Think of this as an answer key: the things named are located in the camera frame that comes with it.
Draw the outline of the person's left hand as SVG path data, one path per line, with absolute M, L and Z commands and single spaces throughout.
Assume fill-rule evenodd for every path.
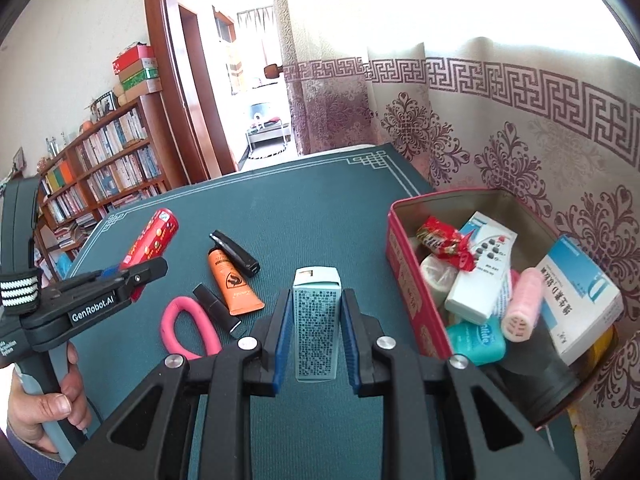
M 92 422 L 78 368 L 78 352 L 71 342 L 66 346 L 66 354 L 68 373 L 63 378 L 61 393 L 29 394 L 24 390 L 17 372 L 13 372 L 12 377 L 8 426 L 20 440 L 49 455 L 56 454 L 58 449 L 44 431 L 44 422 L 67 420 L 80 431 L 85 431 Z

